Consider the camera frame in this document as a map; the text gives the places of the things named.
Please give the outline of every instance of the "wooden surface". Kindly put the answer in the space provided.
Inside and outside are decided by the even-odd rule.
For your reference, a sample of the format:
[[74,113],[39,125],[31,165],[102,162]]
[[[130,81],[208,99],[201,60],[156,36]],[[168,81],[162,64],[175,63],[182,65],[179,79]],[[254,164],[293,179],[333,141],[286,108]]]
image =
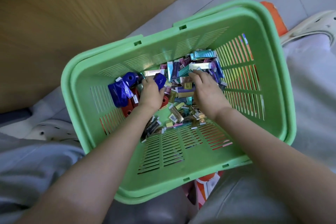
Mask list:
[[0,0],[0,113],[60,85],[76,54],[124,38],[175,0]]

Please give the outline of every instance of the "hand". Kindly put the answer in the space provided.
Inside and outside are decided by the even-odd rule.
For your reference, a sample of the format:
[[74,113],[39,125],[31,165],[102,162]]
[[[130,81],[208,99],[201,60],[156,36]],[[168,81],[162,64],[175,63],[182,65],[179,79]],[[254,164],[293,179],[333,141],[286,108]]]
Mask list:
[[153,77],[147,77],[147,79],[143,79],[141,83],[143,89],[141,91],[139,106],[151,110],[154,114],[162,105],[165,88],[163,87],[159,91],[158,85],[153,80]]
[[215,121],[221,112],[232,108],[229,101],[210,74],[200,70],[189,73],[196,85],[194,99],[200,110]]

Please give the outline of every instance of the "basket handle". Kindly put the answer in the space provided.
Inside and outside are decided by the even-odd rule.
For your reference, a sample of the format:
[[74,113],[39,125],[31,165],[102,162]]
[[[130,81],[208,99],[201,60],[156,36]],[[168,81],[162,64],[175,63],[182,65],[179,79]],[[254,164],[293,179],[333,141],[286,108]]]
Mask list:
[[209,16],[209,15],[220,13],[224,10],[227,10],[227,9],[230,9],[230,8],[233,8],[233,7],[237,7],[237,6],[254,6],[255,7],[256,4],[259,4],[259,3],[256,2],[256,1],[253,1],[253,0],[232,0],[232,1],[226,2],[222,5],[218,5],[214,8],[210,8],[208,10],[205,10],[203,12],[196,13],[196,14],[192,15],[191,17],[186,18],[184,20],[175,22],[173,24],[173,27],[180,27],[180,26],[186,24],[187,22],[191,22],[191,21],[194,21],[194,20],[197,20],[197,19],[200,19],[200,18],[204,18],[204,17]]

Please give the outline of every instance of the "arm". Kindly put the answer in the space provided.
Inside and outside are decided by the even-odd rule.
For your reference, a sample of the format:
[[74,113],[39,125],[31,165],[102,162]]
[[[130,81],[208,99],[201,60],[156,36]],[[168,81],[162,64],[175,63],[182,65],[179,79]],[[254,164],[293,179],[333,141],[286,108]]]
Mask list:
[[17,223],[102,223],[164,88],[144,79],[139,105],[103,143],[73,165]]
[[210,75],[194,71],[195,101],[258,166],[305,223],[336,219],[336,175],[233,109]]

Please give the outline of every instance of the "green plastic basket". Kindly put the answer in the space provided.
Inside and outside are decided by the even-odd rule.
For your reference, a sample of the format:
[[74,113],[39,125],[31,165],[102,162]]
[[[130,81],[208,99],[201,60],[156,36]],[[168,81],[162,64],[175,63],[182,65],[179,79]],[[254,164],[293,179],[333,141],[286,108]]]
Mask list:
[[[291,145],[294,101],[272,17],[255,1],[235,0],[157,34],[126,38],[69,61],[61,88],[85,152],[124,120],[107,85],[128,71],[155,68],[198,48],[216,49],[231,105]],[[195,130],[183,127],[150,137],[136,147],[115,198],[126,204],[144,202],[209,173],[250,163],[237,144],[222,147],[227,140],[227,133],[209,120]]]

